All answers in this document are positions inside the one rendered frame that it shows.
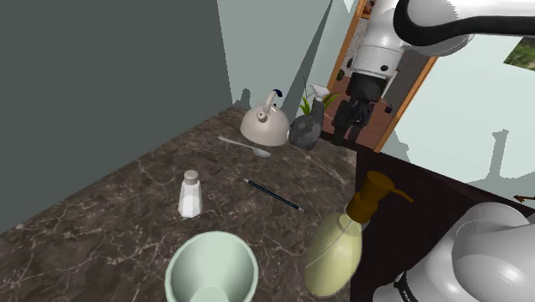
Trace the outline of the white salt shaker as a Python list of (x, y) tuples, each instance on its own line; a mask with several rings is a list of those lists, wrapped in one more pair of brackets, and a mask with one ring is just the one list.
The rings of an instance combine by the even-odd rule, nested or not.
[(184, 173), (181, 184), (178, 212), (182, 217), (193, 218), (201, 213), (202, 196), (199, 173), (196, 170), (188, 170)]

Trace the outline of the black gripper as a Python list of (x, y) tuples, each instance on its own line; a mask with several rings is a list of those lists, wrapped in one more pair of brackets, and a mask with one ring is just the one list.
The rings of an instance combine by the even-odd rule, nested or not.
[(386, 89), (387, 83), (386, 79), (356, 72), (352, 73), (346, 88), (346, 94), (351, 101), (364, 102), (357, 102), (355, 105), (348, 100), (340, 102), (332, 121), (332, 126), (334, 127), (333, 145), (340, 146), (342, 144), (350, 126), (351, 129), (347, 141), (354, 143), (358, 139), (361, 130), (370, 121), (374, 109), (374, 105), (368, 102), (378, 102)]

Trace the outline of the wooden door frame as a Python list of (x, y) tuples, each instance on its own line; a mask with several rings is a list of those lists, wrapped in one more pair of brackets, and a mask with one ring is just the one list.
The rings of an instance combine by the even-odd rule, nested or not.
[[(351, 13), (352, 20), (328, 81), (328, 89), (340, 94), (324, 113), (322, 131), (329, 135), (334, 133), (334, 127), (331, 122), (335, 111), (342, 100), (349, 98), (345, 94), (345, 90), (350, 81), (350, 73), (345, 70), (345, 67), (351, 58), (351, 54), (357, 50), (364, 39), (364, 28), (368, 24), (371, 12), (368, 7), (369, 1), (374, 0), (354, 0), (356, 8)], [(401, 60), (400, 74), (394, 78), (394, 83), (386, 92), (386, 98), (375, 105), (369, 124), (359, 132), (359, 136), (354, 142), (349, 140), (345, 140), (345, 142), (350, 147), (362, 145), (373, 149), (377, 153), (381, 152), (388, 138), (394, 135), (396, 125), (421, 88), (436, 61), (436, 57), (426, 57), (415, 51), (409, 51), (404, 54)]]

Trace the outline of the window with green view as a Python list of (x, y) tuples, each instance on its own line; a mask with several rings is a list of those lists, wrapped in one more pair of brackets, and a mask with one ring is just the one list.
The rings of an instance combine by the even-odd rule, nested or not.
[(535, 71), (535, 38), (522, 38), (503, 62)]

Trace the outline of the green plant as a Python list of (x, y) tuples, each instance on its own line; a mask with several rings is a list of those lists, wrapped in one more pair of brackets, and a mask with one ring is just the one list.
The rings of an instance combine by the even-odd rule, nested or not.
[(314, 100), (321, 102), (323, 104), (323, 109), (326, 110), (339, 96), (338, 92), (331, 92), (323, 86), (314, 83), (308, 84), (306, 79), (304, 79), (304, 84), (304, 96), (302, 97), (303, 103), (300, 105), (303, 114), (310, 114), (312, 101), (309, 100), (309, 97), (313, 96)]

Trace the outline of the dark robot stand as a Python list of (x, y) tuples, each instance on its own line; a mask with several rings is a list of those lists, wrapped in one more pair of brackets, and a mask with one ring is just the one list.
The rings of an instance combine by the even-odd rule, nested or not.
[(351, 302), (372, 302), (374, 291), (413, 267), (435, 246), (449, 228), (472, 206), (499, 202), (524, 216), (535, 210), (469, 184), (432, 172), (359, 144), (356, 152), (355, 188), (361, 188), (366, 172), (387, 175), (395, 187), (413, 201), (390, 193), (378, 205), (363, 233), (363, 254), (351, 281)]

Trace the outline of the pale green cup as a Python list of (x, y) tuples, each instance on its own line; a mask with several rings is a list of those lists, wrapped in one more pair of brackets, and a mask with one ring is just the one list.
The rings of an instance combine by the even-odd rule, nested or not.
[(259, 268), (237, 235), (212, 231), (187, 240), (165, 271), (167, 302), (252, 302)]

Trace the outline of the grey spray bottle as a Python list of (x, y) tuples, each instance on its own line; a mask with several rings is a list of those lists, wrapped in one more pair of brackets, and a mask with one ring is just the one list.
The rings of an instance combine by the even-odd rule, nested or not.
[(310, 151), (316, 145), (322, 132), (324, 109), (323, 104), (311, 99), (310, 114), (297, 117), (288, 130), (288, 141), (296, 147)]

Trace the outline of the beige kettle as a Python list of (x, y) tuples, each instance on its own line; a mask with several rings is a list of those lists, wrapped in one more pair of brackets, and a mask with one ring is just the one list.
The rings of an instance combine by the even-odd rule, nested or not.
[(249, 109), (243, 116), (240, 131), (249, 141), (267, 147), (287, 143), (289, 120), (285, 113), (274, 105), (275, 96), (282, 97), (283, 94), (274, 89), (262, 105)]

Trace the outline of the silver spoon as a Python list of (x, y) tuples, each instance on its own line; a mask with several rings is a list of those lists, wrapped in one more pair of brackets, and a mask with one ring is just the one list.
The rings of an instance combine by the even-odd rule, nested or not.
[(235, 144), (235, 145), (238, 145), (238, 146), (250, 148), (255, 155), (257, 155), (259, 157), (262, 157), (262, 158), (267, 158), (267, 157), (269, 157), (271, 155), (268, 151), (265, 151), (265, 150), (263, 150), (261, 148), (253, 147), (253, 146), (241, 143), (241, 142), (236, 142), (236, 141), (234, 141), (232, 139), (229, 139), (229, 138), (226, 138), (226, 137), (223, 137), (223, 136), (219, 136), (219, 139), (222, 142), (228, 142), (230, 144)]

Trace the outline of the yellow-green soap dispenser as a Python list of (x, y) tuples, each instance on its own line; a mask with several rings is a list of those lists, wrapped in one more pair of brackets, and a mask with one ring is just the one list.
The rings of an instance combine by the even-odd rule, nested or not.
[(345, 211), (325, 216), (305, 253), (304, 285), (312, 295), (330, 298), (350, 282), (362, 257), (364, 229), (391, 192), (413, 201), (389, 177), (369, 171)]

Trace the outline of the dark blue pencil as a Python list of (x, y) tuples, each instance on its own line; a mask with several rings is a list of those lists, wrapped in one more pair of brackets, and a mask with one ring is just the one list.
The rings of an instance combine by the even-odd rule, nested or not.
[(284, 197), (273, 193), (272, 191), (260, 186), (259, 184), (255, 183), (255, 182), (253, 182), (253, 181), (251, 181), (251, 180), (249, 180), (247, 178), (244, 178), (243, 180), (244, 180), (245, 183), (247, 183), (247, 184), (257, 188), (258, 190), (260, 190), (260, 191), (272, 196), (273, 198), (276, 198), (277, 200), (283, 202), (284, 204), (286, 204), (286, 205), (288, 205), (288, 206), (290, 206), (290, 207), (292, 207), (292, 208), (294, 208), (294, 209), (296, 209), (298, 211), (304, 212), (304, 210), (301, 207), (299, 207), (297, 204), (295, 204), (293, 202), (290, 202), (290, 201), (286, 200)]

